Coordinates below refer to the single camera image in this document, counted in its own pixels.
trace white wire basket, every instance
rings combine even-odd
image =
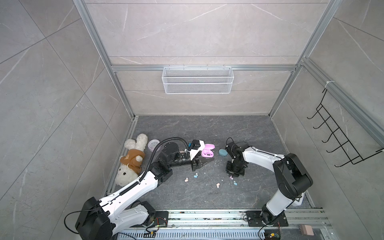
[[[225,66],[169,66],[162,80],[166,94],[230,93],[233,71]]]

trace zip tie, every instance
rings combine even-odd
[[[326,84],[325,84],[324,88],[327,87],[328,83],[332,83],[332,82],[334,82],[334,81],[326,81]]]

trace black hanging rack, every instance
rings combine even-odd
[[[335,149],[332,150],[332,151],[328,151],[328,150],[327,150],[327,152],[334,152],[334,151],[336,151],[337,149],[342,148],[343,151],[344,151],[344,153],[347,155],[349,161],[347,161],[346,163],[344,163],[344,164],[342,164],[342,165],[340,165],[340,166],[336,166],[336,165],[335,165],[335,167],[342,167],[342,166],[344,166],[345,164],[347,164],[347,163],[349,163],[349,162],[351,162],[352,164],[355,165],[355,164],[358,164],[359,162],[362,162],[362,161],[364,161],[364,160],[366,160],[366,159],[368,159],[368,158],[370,158],[370,157],[373,157],[373,156],[375,156],[375,155],[381,153],[381,152],[383,151],[384,148],[382,148],[382,149],[380,149],[380,150],[377,150],[374,154],[370,155],[369,157],[363,158],[363,157],[361,156],[361,154],[357,151],[357,149],[355,148],[355,146],[353,146],[352,142],[349,140],[349,138],[345,135],[345,133],[343,132],[343,130],[342,130],[342,129],[340,128],[340,126],[337,124],[337,122],[333,119],[333,117],[329,114],[329,112],[327,111],[327,109],[324,107],[324,105],[323,105],[323,99],[324,99],[324,97],[325,97],[325,94],[327,93],[327,89],[324,89],[322,92],[324,93],[324,95],[323,95],[323,98],[321,99],[320,104],[316,107],[316,110],[317,110],[316,113],[315,113],[311,118],[308,118],[308,117],[307,117],[307,118],[308,118],[308,119],[312,119],[313,117],[316,116],[316,114],[319,114],[320,117],[323,119],[323,122],[322,122],[322,124],[320,124],[320,126],[318,126],[318,127],[313,127],[313,128],[314,128],[314,129],[318,129],[318,128],[320,128],[323,124],[326,124],[327,127],[329,128],[329,130],[331,131],[331,134],[330,134],[330,136],[328,137],[327,141],[323,141],[323,140],[322,140],[322,142],[323,142],[323,143],[328,142],[329,139],[331,138],[331,136],[333,135],[333,136],[335,137],[336,141],[339,143],[339,146],[338,146],[337,148],[335,148]],[[327,117],[327,119],[325,119],[324,116],[321,115],[321,113],[319,112],[321,109],[324,109],[324,110],[327,112],[327,114],[329,115],[329,117]],[[336,124],[337,128],[336,128],[334,131],[332,131],[332,129],[331,129],[330,126],[328,125],[328,123],[327,123],[327,120],[328,120],[328,119],[332,119],[333,122]],[[338,138],[336,137],[336,135],[335,135],[335,132],[336,132],[337,130],[340,130],[340,131],[343,133],[343,135],[345,136],[345,138],[347,139],[347,141],[344,142],[343,144],[340,143],[339,139],[338,139]],[[358,156],[355,157],[355,158],[353,158],[353,159],[351,159],[351,158],[349,157],[348,153],[345,151],[345,149],[344,149],[344,147],[343,147],[343,145],[346,144],[346,143],[348,143],[348,142],[352,145],[353,149],[354,149],[354,150],[357,152],[357,154],[358,154]],[[352,162],[353,160],[355,160],[355,159],[357,159],[357,158],[361,158],[361,160],[358,161],[358,162]]]

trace brown sweater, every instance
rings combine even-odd
[[[139,174],[141,172],[142,161],[136,161],[136,156],[141,156],[144,159],[145,153],[137,149],[131,149],[127,152],[127,156],[121,157],[120,162],[122,164],[128,165],[130,169]]]

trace white plush dog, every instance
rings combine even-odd
[[[124,143],[124,147],[128,148],[127,156],[120,158],[121,166],[115,178],[115,182],[119,186],[125,186],[134,181],[141,172],[141,163],[145,157],[143,152],[147,145],[148,137],[145,134],[139,134],[136,141],[128,139]]]

